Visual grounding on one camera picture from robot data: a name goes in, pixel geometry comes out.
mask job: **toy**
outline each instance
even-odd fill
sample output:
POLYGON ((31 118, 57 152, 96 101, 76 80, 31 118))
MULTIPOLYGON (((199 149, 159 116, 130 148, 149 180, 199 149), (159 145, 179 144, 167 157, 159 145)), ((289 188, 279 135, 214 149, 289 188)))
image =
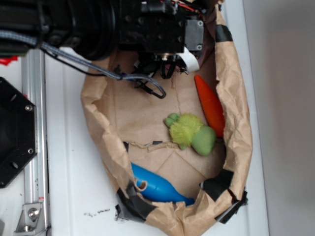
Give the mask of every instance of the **toy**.
POLYGON ((218 137, 222 138, 225 127, 222 105, 201 76, 195 75, 195 82, 208 125, 215 130, 218 137))
POLYGON ((194 204, 193 198, 181 195, 166 179, 133 163, 131 166, 137 179, 137 186, 140 187, 144 181, 148 183, 147 187, 141 192, 143 197, 155 202, 185 202, 187 206, 194 204))
POLYGON ((206 126, 198 116, 172 113, 164 119, 173 142, 180 149, 192 148, 200 155, 209 155, 217 139, 214 129, 206 126))

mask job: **orange carrot toy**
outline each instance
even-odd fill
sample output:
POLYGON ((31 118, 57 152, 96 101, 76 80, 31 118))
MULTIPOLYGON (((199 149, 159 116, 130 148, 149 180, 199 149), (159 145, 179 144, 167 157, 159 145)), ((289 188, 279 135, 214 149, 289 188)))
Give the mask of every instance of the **orange carrot toy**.
POLYGON ((200 75, 195 75, 195 82, 208 125, 215 130, 218 137, 222 138, 225 127, 222 105, 200 75))

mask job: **black hexagonal plate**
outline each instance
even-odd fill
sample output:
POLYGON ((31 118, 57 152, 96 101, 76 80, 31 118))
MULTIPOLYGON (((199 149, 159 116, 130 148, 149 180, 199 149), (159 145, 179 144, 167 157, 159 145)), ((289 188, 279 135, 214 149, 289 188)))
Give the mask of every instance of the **black hexagonal plate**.
POLYGON ((36 155, 35 106, 0 77, 0 188, 36 155))

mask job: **stuffed animal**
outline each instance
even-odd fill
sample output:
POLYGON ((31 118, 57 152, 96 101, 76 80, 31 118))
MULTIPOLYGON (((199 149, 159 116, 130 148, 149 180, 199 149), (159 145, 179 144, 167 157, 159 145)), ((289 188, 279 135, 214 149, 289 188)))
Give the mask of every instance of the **stuffed animal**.
POLYGON ((206 126, 198 116, 193 114, 170 114, 164 119, 169 127, 172 141, 177 143, 180 149, 192 147, 202 156, 209 155, 217 139, 213 128, 206 126))

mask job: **black tape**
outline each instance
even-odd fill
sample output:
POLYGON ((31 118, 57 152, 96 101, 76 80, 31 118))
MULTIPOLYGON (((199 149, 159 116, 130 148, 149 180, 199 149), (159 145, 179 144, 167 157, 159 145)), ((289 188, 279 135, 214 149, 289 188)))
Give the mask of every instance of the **black tape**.
POLYGON ((129 152, 129 143, 124 142, 124 145, 125 145, 126 151, 129 152))
POLYGON ((216 42, 220 43, 227 41, 233 41, 232 34, 228 27, 224 25, 216 25, 216 42))
POLYGON ((237 214, 241 206, 245 206, 248 204, 248 199, 246 196, 247 196, 247 192, 244 191, 242 199, 240 201, 236 200, 234 204, 228 210, 226 210, 221 215, 217 216, 216 221, 222 224, 226 224, 233 215, 237 214))
POLYGON ((231 171, 221 170, 217 177, 205 180, 202 189, 216 201, 226 189, 229 189, 233 175, 231 171))
POLYGON ((142 200, 137 195, 133 183, 128 185, 126 192, 129 199, 124 195, 121 189, 117 191, 117 216, 122 219, 144 223, 147 216, 156 208, 156 206, 142 200))
POLYGON ((157 145, 157 144, 161 144, 161 143, 163 143, 163 141, 153 141, 152 142, 153 145, 157 145))

